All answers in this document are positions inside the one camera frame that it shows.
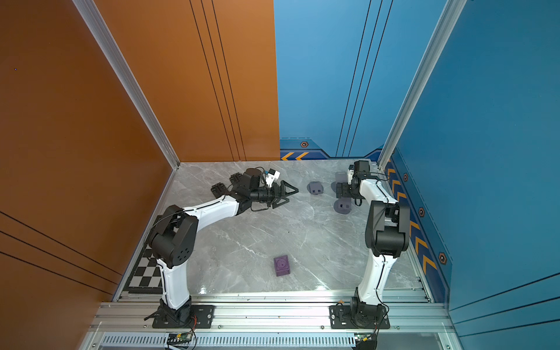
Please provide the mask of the purple-grey phone stand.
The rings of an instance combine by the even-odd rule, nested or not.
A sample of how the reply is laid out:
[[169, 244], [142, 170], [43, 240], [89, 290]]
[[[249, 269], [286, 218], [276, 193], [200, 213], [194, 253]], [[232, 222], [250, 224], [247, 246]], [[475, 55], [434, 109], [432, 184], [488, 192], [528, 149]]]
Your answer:
[[333, 204], [333, 208], [338, 214], [349, 214], [352, 210], [352, 199], [338, 198]]
[[312, 181], [307, 184], [307, 191], [312, 195], [320, 195], [325, 192], [322, 182]]
[[348, 173], [345, 171], [335, 173], [335, 181], [331, 184], [331, 189], [333, 192], [337, 192], [338, 184], [348, 184]]

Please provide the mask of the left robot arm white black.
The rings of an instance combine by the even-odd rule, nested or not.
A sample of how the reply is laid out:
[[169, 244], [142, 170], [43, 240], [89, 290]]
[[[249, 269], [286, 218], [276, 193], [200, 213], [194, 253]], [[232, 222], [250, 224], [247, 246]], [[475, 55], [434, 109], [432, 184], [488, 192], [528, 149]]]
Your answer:
[[213, 185], [211, 192], [213, 201], [194, 207], [169, 206], [150, 228], [146, 243], [163, 279], [160, 306], [150, 317], [164, 324], [181, 327], [193, 317], [187, 262], [194, 252], [198, 232], [251, 210], [254, 203], [276, 209], [289, 203], [289, 197], [299, 193], [299, 189], [281, 180], [274, 169], [248, 168], [231, 175], [230, 185]]

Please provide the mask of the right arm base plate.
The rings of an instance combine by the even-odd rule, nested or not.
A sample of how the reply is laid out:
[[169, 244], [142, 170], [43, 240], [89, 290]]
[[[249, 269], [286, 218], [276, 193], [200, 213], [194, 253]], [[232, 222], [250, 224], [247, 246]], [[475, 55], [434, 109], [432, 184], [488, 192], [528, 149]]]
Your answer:
[[332, 329], [369, 329], [388, 330], [388, 311], [382, 304], [365, 305], [353, 309], [342, 304], [329, 307], [329, 320]]

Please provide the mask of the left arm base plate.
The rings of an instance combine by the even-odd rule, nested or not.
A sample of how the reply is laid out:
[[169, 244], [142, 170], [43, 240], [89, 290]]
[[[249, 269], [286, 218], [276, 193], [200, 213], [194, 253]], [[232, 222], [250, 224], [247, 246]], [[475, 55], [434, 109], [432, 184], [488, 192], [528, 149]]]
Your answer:
[[214, 312], [215, 306], [213, 305], [183, 306], [174, 310], [164, 303], [145, 319], [153, 319], [152, 327], [154, 329], [210, 329], [214, 320]]

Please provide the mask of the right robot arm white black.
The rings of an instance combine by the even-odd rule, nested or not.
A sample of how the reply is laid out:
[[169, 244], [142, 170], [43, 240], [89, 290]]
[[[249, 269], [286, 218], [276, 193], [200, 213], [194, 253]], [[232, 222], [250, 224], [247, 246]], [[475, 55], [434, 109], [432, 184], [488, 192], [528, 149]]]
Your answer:
[[365, 224], [365, 245], [369, 249], [363, 280], [351, 299], [350, 319], [358, 328], [386, 327], [389, 306], [383, 300], [392, 266], [410, 243], [410, 207], [384, 187], [384, 175], [370, 170], [369, 160], [357, 160], [348, 168], [346, 179], [335, 184], [339, 213], [351, 205], [369, 205]]

